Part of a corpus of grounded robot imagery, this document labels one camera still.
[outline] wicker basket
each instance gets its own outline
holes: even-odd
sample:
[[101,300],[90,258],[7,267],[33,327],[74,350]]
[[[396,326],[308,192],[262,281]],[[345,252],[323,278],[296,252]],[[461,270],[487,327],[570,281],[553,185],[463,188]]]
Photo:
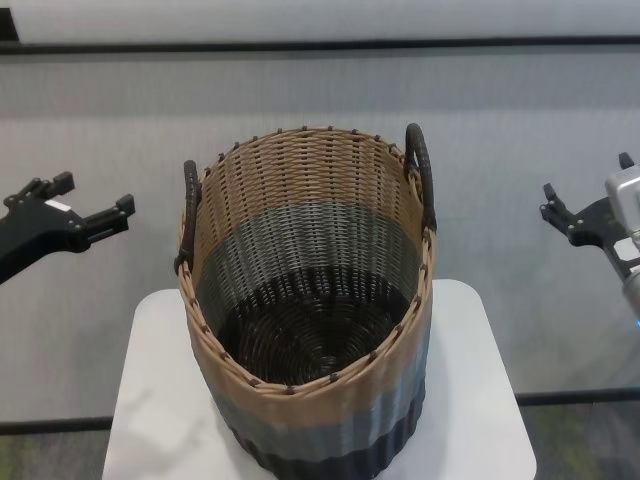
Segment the wicker basket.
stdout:
[[370,479],[416,428],[436,221],[417,125],[406,142],[405,160],[379,136],[303,127],[236,144],[199,179],[185,163],[175,267],[195,358],[280,479]]

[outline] basket handle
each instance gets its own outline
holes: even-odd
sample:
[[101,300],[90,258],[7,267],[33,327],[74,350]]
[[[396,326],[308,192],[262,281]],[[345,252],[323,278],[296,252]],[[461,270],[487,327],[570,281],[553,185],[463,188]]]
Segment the basket handle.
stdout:
[[431,160],[424,135],[420,127],[412,123],[407,127],[404,161],[404,176],[409,177],[409,169],[414,167],[420,173],[422,181],[422,229],[428,228],[434,232],[438,225],[436,212],[433,208],[433,178],[431,176]]
[[196,237],[196,214],[198,203],[202,196],[202,189],[198,181],[198,167],[193,160],[184,162],[184,183],[186,186],[186,206],[184,209],[184,233],[178,250],[178,256],[173,262],[173,269],[178,274],[180,265],[185,261],[189,270],[193,268],[193,244]]

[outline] basket bottom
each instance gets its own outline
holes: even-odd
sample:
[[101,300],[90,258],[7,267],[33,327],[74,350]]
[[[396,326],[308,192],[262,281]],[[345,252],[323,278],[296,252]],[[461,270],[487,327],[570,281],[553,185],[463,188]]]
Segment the basket bottom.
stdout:
[[321,462],[288,460],[277,455],[265,454],[231,429],[236,440],[258,464],[270,470],[279,480],[370,480],[387,468],[393,458],[404,448],[416,430],[425,398],[424,380],[412,400],[409,411],[393,429],[379,437],[366,450],[358,450],[342,457],[327,458]]
[[297,269],[238,303],[217,336],[258,378],[302,385],[375,350],[408,307],[379,275],[345,267]]

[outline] white wall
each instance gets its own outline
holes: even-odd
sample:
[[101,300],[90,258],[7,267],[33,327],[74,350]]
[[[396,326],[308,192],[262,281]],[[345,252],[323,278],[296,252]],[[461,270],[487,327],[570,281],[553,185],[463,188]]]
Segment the white wall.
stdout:
[[26,43],[639,35],[636,0],[11,0]]
[[135,305],[176,284],[182,162],[302,124],[398,144],[422,125],[437,276],[481,294],[516,391],[640,386],[613,270],[538,212],[545,182],[578,209],[620,151],[640,159],[639,85],[640,50],[624,47],[1,58],[0,193],[68,169],[77,211],[131,192],[138,213],[0,288],[0,421],[110,414]]

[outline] white pedestal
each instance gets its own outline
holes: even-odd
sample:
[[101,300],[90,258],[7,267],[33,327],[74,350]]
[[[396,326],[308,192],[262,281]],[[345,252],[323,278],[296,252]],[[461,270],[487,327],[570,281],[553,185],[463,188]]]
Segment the white pedestal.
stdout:
[[[532,480],[536,460],[475,290],[436,280],[431,328],[422,417],[377,478]],[[274,479],[236,444],[211,400],[177,290],[136,309],[103,473],[127,479]]]

